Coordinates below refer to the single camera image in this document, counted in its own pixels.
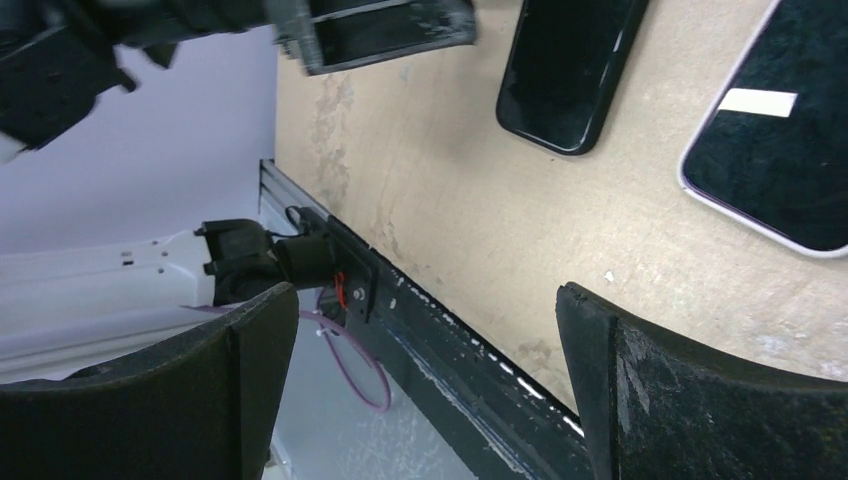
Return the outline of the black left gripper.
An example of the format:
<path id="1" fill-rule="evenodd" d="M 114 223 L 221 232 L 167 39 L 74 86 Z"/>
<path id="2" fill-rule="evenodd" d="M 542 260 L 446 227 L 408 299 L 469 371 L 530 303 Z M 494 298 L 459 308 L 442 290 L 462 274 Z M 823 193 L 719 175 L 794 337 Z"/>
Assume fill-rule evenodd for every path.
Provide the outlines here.
<path id="1" fill-rule="evenodd" d="M 136 90 L 119 46 L 169 68 L 182 42 L 271 21 L 265 1 L 4 1 L 1 135 L 40 149 L 88 116 L 103 92 Z"/>

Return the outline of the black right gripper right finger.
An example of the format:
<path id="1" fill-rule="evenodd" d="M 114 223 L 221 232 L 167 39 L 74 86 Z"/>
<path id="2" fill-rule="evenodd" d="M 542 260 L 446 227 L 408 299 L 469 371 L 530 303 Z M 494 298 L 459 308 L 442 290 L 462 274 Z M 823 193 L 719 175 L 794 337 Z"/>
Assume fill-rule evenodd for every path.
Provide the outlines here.
<path id="1" fill-rule="evenodd" d="M 556 317 L 598 479 L 843 479 L 847 386 L 758 364 L 576 283 Z"/>

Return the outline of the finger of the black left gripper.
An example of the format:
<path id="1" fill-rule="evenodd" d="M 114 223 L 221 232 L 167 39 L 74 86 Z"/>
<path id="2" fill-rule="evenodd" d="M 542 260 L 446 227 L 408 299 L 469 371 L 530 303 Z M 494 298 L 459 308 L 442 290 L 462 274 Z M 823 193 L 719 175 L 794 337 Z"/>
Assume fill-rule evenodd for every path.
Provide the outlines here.
<path id="1" fill-rule="evenodd" d="M 477 39 L 470 1 L 273 1 L 271 22 L 284 53 L 299 60 L 310 76 L 471 45 Z"/>

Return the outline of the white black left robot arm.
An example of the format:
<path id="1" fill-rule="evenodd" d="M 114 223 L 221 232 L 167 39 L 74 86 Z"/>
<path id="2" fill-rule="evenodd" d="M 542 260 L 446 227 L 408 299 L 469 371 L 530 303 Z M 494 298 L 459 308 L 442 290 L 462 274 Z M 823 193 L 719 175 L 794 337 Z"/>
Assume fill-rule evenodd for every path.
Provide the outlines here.
<path id="1" fill-rule="evenodd" d="M 169 67 L 177 46 L 270 25 L 305 72 L 322 75 L 476 40 L 469 1 L 5 1 L 1 133 L 40 149 L 79 123 L 100 94 L 136 81 L 119 45 Z M 1 380 L 62 372 L 72 358 L 120 352 L 165 334 L 72 338 L 110 314 L 246 301 L 284 277 L 272 235 L 252 220 L 206 222 L 147 241 L 5 254 Z"/>

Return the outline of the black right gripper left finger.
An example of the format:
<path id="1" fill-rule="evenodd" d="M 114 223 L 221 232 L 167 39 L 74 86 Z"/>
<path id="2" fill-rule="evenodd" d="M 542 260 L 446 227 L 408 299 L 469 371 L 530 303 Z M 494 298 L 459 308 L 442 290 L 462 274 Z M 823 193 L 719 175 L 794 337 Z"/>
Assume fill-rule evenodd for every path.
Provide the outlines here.
<path id="1" fill-rule="evenodd" d="M 295 288 L 62 380 L 1 388 L 5 479 L 259 479 L 298 330 Z"/>

